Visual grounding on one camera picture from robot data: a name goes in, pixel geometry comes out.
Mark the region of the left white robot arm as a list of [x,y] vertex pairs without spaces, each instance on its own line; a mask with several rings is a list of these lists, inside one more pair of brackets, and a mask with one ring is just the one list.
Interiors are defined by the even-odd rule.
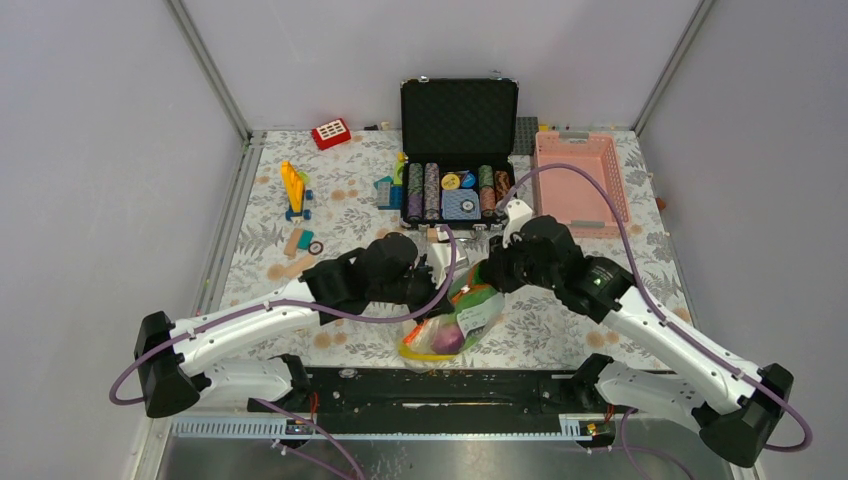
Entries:
[[311,387],[295,359],[244,361],[234,354],[266,338],[339,319],[367,322],[363,313],[373,303],[407,307],[400,321],[449,313],[449,285],[466,259],[455,240],[431,243],[420,254],[413,240],[390,233],[322,260],[242,307],[179,320],[162,311],[149,314],[141,320],[131,368],[145,413],[164,418],[202,403],[249,398],[299,410]]

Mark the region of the clear orange-zip bag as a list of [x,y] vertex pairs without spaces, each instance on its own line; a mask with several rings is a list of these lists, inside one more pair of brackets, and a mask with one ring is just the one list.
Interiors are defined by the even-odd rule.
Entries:
[[431,317],[407,329],[397,343],[397,352],[405,361],[449,361],[475,346],[500,320],[505,295],[480,276],[477,262],[457,275],[447,299],[452,313]]

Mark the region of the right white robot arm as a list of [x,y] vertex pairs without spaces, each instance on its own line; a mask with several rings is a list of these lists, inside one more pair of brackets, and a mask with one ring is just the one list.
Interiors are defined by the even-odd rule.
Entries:
[[569,229],[537,216],[521,200],[503,209],[502,235],[491,239],[481,279],[502,293],[548,290],[568,310],[639,342],[676,379],[593,354],[572,381],[575,402],[597,412],[633,407],[694,433],[725,461],[753,466],[784,415],[793,375],[778,363],[760,366],[723,348],[642,292],[615,261],[586,255]]

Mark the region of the purple toy onion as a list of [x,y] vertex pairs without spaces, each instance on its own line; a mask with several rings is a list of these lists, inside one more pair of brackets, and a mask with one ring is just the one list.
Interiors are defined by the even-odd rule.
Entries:
[[465,337],[459,325],[448,324],[436,329],[430,348],[438,355],[455,355],[462,350],[464,343]]

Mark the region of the green white bok choy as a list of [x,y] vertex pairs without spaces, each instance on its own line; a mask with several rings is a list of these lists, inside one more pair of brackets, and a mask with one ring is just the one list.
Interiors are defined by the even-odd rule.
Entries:
[[478,262],[459,275],[449,290],[453,318],[465,337],[486,330],[505,307],[505,296],[482,279],[480,265]]

